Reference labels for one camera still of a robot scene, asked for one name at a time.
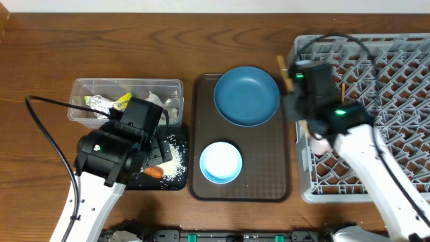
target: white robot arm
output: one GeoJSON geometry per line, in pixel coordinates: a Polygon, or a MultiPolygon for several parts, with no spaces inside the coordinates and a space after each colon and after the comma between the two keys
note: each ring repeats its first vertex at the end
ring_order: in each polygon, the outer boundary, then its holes
{"type": "MultiPolygon", "coordinates": [[[[388,166],[385,167],[376,152],[372,132],[373,128],[369,124],[350,128],[349,134],[337,136],[333,148],[351,166],[365,186],[380,211],[392,241],[410,241],[412,240],[410,236],[416,235],[419,238],[430,236],[430,228],[425,222],[430,215],[430,205],[413,187],[388,150],[379,131],[376,131],[378,146],[388,166]],[[412,201],[402,193],[387,169],[394,174],[412,201]],[[418,206],[424,217],[417,214],[411,203],[418,206]]],[[[345,242],[358,241],[351,239],[351,236],[351,233],[339,233],[334,239],[345,242]]]]}
{"type": "MultiPolygon", "coordinates": [[[[104,185],[105,179],[87,172],[75,176],[77,180],[80,205],[78,219],[75,221],[67,241],[97,241],[106,219],[124,192],[126,185],[114,183],[112,187],[104,185]]],[[[51,236],[50,242],[61,241],[69,225],[73,212],[75,195],[71,185],[66,205],[60,220],[51,236]]]]}

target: carrot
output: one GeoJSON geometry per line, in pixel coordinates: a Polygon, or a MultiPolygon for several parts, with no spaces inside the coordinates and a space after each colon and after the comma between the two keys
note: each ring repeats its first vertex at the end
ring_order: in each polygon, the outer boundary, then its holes
{"type": "Polygon", "coordinates": [[[160,167],[149,167],[146,168],[143,173],[153,177],[153,178],[162,178],[163,177],[163,169],[160,167]]]}

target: wooden stick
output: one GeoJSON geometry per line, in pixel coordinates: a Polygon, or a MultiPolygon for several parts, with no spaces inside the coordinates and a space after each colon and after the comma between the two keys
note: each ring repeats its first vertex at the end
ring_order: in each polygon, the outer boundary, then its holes
{"type": "Polygon", "coordinates": [[[342,83],[342,102],[345,101],[345,83],[342,83]]]}
{"type": "Polygon", "coordinates": [[[287,91],[292,92],[294,91],[294,85],[293,81],[290,79],[287,73],[287,66],[285,66],[285,60],[283,56],[277,56],[276,57],[277,64],[279,65],[281,69],[281,75],[282,79],[284,80],[285,86],[287,87],[287,91]]]}

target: brown tray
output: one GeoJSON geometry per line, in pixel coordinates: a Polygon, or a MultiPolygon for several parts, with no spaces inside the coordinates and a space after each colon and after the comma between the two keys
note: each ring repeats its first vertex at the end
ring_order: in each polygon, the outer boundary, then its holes
{"type": "Polygon", "coordinates": [[[266,123],[240,127],[225,120],[214,103],[214,88],[221,75],[206,74],[194,87],[194,142],[189,189],[198,200],[280,202],[291,192],[288,128],[281,110],[266,123]],[[200,155],[210,144],[230,142],[243,158],[239,176],[227,184],[208,181],[200,170],[200,155]]]}

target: crumpled foil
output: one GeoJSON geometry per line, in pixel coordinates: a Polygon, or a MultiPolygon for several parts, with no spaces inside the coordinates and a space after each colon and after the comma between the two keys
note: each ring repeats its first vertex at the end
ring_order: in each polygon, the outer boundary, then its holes
{"type": "MultiPolygon", "coordinates": [[[[104,98],[100,95],[94,95],[92,97],[87,97],[86,100],[87,105],[94,110],[98,110],[101,112],[105,112],[106,114],[110,114],[109,109],[114,106],[114,102],[104,98]]],[[[106,119],[108,117],[103,114],[94,113],[97,119],[106,119]]]]}

